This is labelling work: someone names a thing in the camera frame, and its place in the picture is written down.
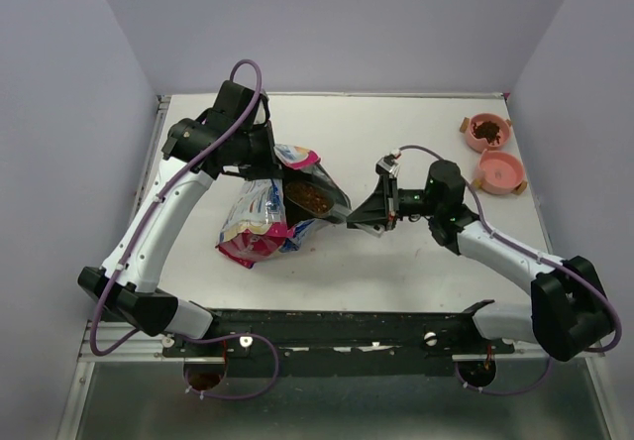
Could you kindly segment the cat food bag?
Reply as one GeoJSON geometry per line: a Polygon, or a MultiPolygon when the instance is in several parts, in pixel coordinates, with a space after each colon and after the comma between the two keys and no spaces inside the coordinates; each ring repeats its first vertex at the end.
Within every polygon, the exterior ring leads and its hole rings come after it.
{"type": "Polygon", "coordinates": [[[301,227],[298,233],[287,224],[282,183],[297,178],[316,179],[339,187],[310,149],[277,144],[274,152],[282,164],[283,177],[247,181],[220,230],[216,249],[225,257],[250,269],[272,257],[296,252],[303,242],[330,223],[301,227]]]}

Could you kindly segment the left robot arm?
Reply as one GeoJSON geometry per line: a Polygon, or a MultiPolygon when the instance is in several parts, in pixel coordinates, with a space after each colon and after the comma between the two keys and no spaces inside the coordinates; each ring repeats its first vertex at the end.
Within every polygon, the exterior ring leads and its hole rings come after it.
{"type": "Polygon", "coordinates": [[[211,312],[159,289],[160,275],[192,209],[225,167],[250,180],[281,174],[269,116],[265,94],[226,80],[212,107],[172,125],[139,212],[106,260],[83,268],[79,286],[140,331],[184,336],[195,354],[212,354],[220,333],[211,312]]]}

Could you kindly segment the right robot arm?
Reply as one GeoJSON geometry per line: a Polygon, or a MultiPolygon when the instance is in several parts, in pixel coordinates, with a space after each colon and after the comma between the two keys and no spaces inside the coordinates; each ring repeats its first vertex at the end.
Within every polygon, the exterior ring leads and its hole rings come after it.
{"type": "Polygon", "coordinates": [[[507,339],[540,346],[558,361],[589,350],[620,331],[596,271],[587,259],[541,255],[489,226],[464,202],[467,184],[459,167],[440,160],[429,167],[424,188],[403,189],[392,156],[375,166],[373,193],[347,217],[351,229],[381,235],[397,221],[423,218],[436,243],[483,264],[530,297],[527,305],[489,302],[456,328],[456,340],[475,353],[491,340],[507,339]]]}

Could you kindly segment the clear plastic scoop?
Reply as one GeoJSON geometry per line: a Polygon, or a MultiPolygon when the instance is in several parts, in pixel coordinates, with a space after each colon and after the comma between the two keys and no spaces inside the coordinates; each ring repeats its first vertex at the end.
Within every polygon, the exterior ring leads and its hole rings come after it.
{"type": "Polygon", "coordinates": [[[384,232],[379,225],[353,222],[350,200],[332,184],[297,178],[285,180],[282,192],[286,221],[295,233],[308,224],[315,228],[318,222],[345,225],[377,237],[384,232]]]}

